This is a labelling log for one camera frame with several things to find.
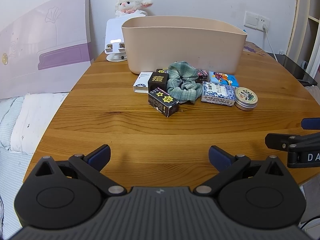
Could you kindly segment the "round metal balm tin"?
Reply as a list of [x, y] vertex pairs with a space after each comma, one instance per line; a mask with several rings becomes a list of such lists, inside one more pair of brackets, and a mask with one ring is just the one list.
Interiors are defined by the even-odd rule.
[[258, 104], [258, 97], [252, 90], [245, 87], [235, 89], [234, 105], [243, 111], [251, 111]]

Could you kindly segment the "blue white porcelain pattern box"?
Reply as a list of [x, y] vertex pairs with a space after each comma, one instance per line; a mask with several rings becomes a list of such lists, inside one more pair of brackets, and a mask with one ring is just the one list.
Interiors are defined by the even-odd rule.
[[203, 82], [201, 101], [224, 106], [235, 103], [235, 87], [220, 83]]

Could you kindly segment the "blue cartoon tissue pack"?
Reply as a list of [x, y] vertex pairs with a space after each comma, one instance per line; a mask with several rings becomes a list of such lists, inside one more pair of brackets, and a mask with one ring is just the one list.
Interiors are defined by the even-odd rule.
[[234, 75], [219, 72], [209, 72], [208, 77], [209, 81], [212, 83], [220, 83], [223, 85], [239, 87], [238, 81], [236, 80]]

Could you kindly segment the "green plaid scrunchie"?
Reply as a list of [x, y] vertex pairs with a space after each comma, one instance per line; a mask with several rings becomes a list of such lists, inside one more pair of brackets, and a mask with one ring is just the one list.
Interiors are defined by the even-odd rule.
[[179, 103], [195, 103], [203, 90], [198, 77], [197, 69], [187, 62], [174, 62], [168, 68], [167, 92]]

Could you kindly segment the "black box yellow stars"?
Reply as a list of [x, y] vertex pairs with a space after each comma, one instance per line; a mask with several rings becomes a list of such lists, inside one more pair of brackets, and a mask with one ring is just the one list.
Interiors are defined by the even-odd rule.
[[148, 103], [167, 118], [179, 109], [179, 101], [160, 88], [148, 93]]

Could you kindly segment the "white small box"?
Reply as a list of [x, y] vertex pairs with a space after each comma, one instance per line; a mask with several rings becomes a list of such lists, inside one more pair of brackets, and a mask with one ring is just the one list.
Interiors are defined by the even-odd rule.
[[152, 76], [152, 72], [141, 72], [133, 84], [133, 91], [135, 93], [148, 93], [148, 81]]

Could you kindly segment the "black cube gold character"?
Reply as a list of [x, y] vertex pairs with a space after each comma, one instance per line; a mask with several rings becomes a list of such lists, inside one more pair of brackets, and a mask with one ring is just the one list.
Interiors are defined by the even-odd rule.
[[148, 92], [160, 88], [167, 91], [168, 73], [153, 72], [148, 80]]

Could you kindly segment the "cartoon pencil lead box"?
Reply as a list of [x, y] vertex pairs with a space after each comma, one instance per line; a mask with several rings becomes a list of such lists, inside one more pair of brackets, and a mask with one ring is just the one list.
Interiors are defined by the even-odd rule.
[[156, 73], [160, 73], [160, 74], [168, 74], [168, 68], [160, 68], [160, 69], [156, 69]]

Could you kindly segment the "black side table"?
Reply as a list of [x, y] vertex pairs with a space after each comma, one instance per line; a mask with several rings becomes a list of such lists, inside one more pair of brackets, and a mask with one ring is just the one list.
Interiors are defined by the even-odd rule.
[[286, 55], [276, 54], [278, 62], [288, 70], [304, 87], [316, 86], [318, 85], [303, 68], [292, 61]]

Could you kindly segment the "light blue bed sheet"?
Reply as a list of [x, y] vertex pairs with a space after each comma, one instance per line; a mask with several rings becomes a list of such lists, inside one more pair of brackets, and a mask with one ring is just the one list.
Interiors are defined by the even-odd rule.
[[1, 237], [9, 239], [21, 225], [14, 210], [14, 200], [32, 156], [11, 152], [10, 139], [20, 114], [24, 97], [1, 101]]

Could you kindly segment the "white pillow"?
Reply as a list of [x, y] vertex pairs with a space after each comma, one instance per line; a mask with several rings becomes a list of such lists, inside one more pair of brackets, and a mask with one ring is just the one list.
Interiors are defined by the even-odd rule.
[[34, 154], [67, 93], [27, 94], [12, 130], [10, 150]]

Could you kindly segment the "pink purple headboard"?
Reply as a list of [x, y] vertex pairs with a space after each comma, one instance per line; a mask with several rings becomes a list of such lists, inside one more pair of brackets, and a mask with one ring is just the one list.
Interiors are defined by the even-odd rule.
[[50, 0], [1, 31], [1, 98], [70, 92], [92, 61], [89, 0]]

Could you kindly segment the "white phone stand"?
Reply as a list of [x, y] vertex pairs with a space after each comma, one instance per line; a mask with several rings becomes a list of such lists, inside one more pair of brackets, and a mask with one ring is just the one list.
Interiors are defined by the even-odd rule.
[[107, 61], [127, 60], [122, 25], [131, 18], [145, 17], [144, 14], [127, 14], [107, 21], [105, 34], [105, 54]]

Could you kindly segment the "beige plastic storage bin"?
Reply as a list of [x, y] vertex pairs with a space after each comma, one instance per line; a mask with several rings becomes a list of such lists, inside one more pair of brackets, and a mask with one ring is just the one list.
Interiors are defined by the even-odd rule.
[[131, 72], [154, 72], [185, 61], [208, 72], [235, 74], [247, 33], [226, 22], [187, 16], [145, 16], [122, 25]]

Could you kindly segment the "white shelf frame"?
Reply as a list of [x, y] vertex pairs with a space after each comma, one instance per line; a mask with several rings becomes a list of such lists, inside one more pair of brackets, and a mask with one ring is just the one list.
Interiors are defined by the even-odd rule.
[[319, 82], [319, 0], [297, 0], [286, 55]]

